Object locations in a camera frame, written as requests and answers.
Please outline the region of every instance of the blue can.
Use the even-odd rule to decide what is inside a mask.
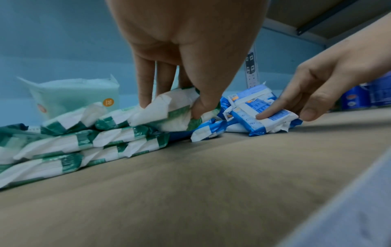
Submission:
[[[341,97],[341,109],[359,109],[371,106],[371,98],[369,89],[366,83],[355,86],[351,90],[344,93]]]
[[[369,84],[371,104],[391,106],[391,71]]]

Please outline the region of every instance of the fingernail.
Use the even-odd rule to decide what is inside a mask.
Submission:
[[[316,118],[318,112],[315,109],[305,109],[300,113],[300,119],[304,121],[312,121]]]

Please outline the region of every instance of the hand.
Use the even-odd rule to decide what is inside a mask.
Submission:
[[[250,50],[268,0],[106,0],[133,51],[138,97],[145,108],[179,86],[200,91],[192,115],[199,118],[219,103]]]
[[[281,109],[312,121],[343,93],[391,70],[391,14],[298,66],[281,96],[257,119]]]

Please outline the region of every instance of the orange circle sticker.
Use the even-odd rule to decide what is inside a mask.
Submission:
[[[43,113],[48,112],[48,111],[46,110],[46,108],[44,108],[43,105],[40,105],[40,104],[38,104],[38,109],[39,109],[41,112],[43,112]]]
[[[103,100],[103,105],[106,107],[110,107],[110,106],[114,105],[114,100],[112,98],[107,98],[107,99]]]

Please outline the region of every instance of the stack of pads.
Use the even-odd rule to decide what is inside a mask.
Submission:
[[[216,109],[196,120],[191,118],[191,107],[198,96],[194,87],[175,89],[159,95],[145,109],[134,106],[108,113],[102,103],[94,103],[46,121],[38,129],[23,124],[1,127],[0,188],[145,154],[187,138],[194,142],[223,132],[257,136],[301,123],[286,110],[255,119],[276,99],[265,85],[222,98]]]

